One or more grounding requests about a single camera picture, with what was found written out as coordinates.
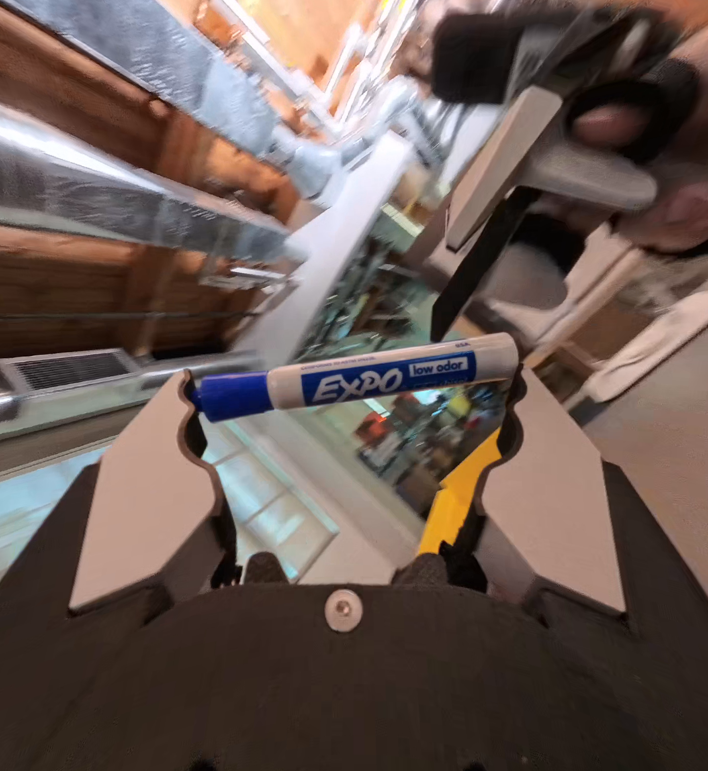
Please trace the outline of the person's right hand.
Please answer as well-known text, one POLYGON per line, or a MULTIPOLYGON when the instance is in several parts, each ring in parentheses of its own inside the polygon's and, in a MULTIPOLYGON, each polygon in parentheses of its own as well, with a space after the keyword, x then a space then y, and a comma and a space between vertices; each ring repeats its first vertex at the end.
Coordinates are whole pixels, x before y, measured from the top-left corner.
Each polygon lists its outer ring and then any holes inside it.
MULTIPOLYGON (((708 167, 708 26, 690 36, 670 58, 696 72, 693 111, 664 149, 674 164, 708 167)), ((683 254, 708 241, 708 176, 673 177, 647 211, 619 217, 617 231, 631 244, 664 255, 683 254)))

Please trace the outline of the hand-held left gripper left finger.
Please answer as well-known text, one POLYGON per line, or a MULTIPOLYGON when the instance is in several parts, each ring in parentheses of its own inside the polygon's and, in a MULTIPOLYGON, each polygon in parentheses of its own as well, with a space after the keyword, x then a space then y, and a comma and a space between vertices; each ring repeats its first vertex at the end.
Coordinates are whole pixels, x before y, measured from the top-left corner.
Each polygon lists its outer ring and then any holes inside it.
POLYGON ((98 464, 69 610, 139 594, 162 610, 237 580, 237 535, 189 370, 174 373, 98 464))

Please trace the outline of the blue dry erase marker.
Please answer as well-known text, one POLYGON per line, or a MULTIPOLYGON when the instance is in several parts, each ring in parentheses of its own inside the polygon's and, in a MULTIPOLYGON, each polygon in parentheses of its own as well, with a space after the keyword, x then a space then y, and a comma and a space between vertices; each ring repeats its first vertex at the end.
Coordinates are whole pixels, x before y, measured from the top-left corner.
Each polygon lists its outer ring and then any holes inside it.
POLYGON ((196 411, 224 422, 274 410, 310 409, 511 379, 520 365, 506 333, 386 352, 209 375, 192 392, 196 411))

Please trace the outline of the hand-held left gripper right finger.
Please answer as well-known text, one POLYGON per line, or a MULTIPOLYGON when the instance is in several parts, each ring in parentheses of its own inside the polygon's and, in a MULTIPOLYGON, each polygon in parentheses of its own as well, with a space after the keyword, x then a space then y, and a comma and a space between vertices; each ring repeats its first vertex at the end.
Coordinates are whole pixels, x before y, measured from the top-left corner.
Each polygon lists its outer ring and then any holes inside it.
POLYGON ((602 458, 563 406, 524 368, 507 410, 514 442, 475 493, 484 524, 475 558, 488 593, 526 606, 543 591, 624 614, 602 458))

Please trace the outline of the white air vent unit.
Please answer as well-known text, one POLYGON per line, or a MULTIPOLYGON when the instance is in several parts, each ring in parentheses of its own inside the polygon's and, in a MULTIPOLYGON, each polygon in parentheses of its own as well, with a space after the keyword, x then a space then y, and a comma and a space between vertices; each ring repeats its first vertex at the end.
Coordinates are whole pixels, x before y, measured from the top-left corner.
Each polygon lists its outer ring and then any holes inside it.
POLYGON ((147 400, 180 371, 199 381, 261 365, 255 352, 141 361, 123 349, 101 349, 0 359, 0 422, 122 409, 147 400))

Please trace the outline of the silver insulated duct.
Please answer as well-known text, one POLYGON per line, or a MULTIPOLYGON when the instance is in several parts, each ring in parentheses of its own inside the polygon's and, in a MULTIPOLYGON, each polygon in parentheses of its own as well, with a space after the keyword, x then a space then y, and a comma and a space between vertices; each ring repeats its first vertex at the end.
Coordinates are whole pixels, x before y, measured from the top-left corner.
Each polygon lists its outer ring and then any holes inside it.
POLYGON ((158 2, 1 5, 284 172, 302 199, 327 210, 340 196, 340 151, 297 136, 269 104, 258 75, 228 62, 158 2))
POLYGON ((0 225, 254 263, 308 257, 273 217, 132 167, 1 104, 0 225))

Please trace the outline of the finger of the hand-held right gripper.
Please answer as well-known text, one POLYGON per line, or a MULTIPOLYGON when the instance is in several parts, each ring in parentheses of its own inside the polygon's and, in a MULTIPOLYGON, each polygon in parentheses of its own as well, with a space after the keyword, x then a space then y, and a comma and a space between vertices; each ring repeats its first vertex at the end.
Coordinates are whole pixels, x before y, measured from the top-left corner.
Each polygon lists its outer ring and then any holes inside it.
POLYGON ((552 91, 529 86, 508 107, 453 192, 442 246, 462 254, 434 303, 430 340, 440 342, 496 265, 539 192, 518 183, 536 142, 562 107, 552 91))

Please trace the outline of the white structural beam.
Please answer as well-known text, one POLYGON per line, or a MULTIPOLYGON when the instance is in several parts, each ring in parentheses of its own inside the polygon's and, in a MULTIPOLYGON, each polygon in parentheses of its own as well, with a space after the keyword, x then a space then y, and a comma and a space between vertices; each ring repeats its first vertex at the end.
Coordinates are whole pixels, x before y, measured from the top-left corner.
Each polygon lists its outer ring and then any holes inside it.
POLYGON ((255 354, 263 369, 295 357, 413 159, 413 145, 393 131, 375 142, 334 204, 288 238, 287 245, 306 256, 293 276, 296 289, 269 312, 251 317, 231 352, 255 354))

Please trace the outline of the yellow plastic bin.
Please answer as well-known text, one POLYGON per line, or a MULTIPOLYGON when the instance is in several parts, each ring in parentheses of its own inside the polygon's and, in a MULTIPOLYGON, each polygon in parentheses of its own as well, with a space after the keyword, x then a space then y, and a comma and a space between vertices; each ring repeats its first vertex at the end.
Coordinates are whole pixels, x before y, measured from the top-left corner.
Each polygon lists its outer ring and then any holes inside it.
POLYGON ((452 545, 464 525, 477 481, 483 471, 501 458, 496 429, 441 482, 434 497, 417 554, 439 554, 443 542, 452 545))

